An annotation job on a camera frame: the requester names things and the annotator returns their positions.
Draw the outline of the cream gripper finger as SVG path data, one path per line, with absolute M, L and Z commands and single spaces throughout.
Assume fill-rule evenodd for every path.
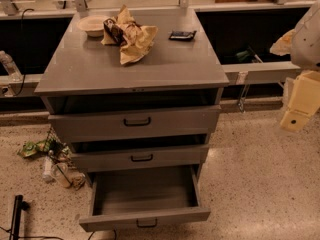
M 295 34 L 295 30 L 289 30 L 282 37 L 280 37 L 275 43 L 272 44 L 270 52 L 275 55 L 284 56 L 290 53 L 292 37 Z

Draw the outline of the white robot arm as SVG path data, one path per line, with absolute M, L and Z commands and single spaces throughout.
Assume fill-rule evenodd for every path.
M 320 108 L 320 1 L 317 0 L 293 30 L 280 37 L 270 52 L 289 54 L 291 62 L 302 69 L 293 81 L 286 111 L 280 121 L 282 129 L 301 130 Z

